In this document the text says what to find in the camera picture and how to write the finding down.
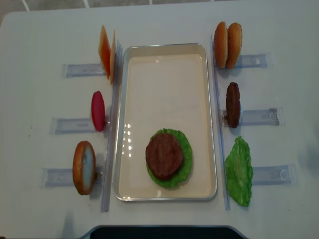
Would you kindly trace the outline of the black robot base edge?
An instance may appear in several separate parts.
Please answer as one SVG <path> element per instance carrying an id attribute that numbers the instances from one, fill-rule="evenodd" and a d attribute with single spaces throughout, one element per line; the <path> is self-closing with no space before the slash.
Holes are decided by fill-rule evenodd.
<path id="1" fill-rule="evenodd" d="M 186 226 L 114 226 L 101 227 L 90 234 L 91 239 L 241 239 L 225 227 Z"/>

